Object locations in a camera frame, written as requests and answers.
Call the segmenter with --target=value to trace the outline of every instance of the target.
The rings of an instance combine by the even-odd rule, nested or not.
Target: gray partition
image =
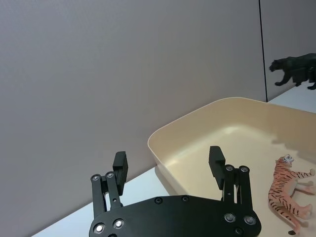
[[[153,167],[147,139],[174,119],[224,97],[264,101],[258,12],[253,0],[0,0],[1,236],[90,202],[90,176],[116,151],[129,179]]]
[[[262,0],[262,28],[266,63],[268,99],[271,100],[294,86],[292,80],[283,86],[282,71],[270,72],[275,59],[316,53],[316,1]]]

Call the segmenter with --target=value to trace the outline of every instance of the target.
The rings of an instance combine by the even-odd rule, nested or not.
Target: plastic animal toy
[[[294,189],[304,191],[306,193],[315,194],[315,186],[305,186],[297,183],[298,179],[304,179],[315,175],[315,170],[311,169],[309,173],[291,171],[294,159],[290,155],[285,155],[276,160],[276,167],[273,174],[273,182],[269,190],[269,205],[294,225],[294,229],[289,231],[290,235],[299,234],[301,224],[295,218],[298,216],[302,219],[309,219],[313,206],[300,206],[292,198]]]
[[[283,80],[275,83],[277,86],[288,83],[291,78],[296,83],[295,86],[299,86],[303,81],[309,79],[310,83],[315,83],[307,88],[310,90],[316,89],[316,53],[274,60],[269,69],[271,72],[275,70],[284,71]]]

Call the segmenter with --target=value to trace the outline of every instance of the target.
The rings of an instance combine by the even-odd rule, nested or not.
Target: tiger figurine
[[[292,198],[294,189],[307,192],[309,194],[316,193],[316,186],[304,186],[297,183],[298,179],[304,179],[315,175],[315,170],[311,169],[309,173],[291,171],[294,159],[290,155],[285,155],[276,160],[276,167],[273,174],[273,182],[269,190],[269,205],[277,211],[277,213],[294,225],[294,229],[289,231],[290,235],[299,234],[301,224],[295,218],[298,216],[304,220],[310,218],[313,206],[300,206]]]

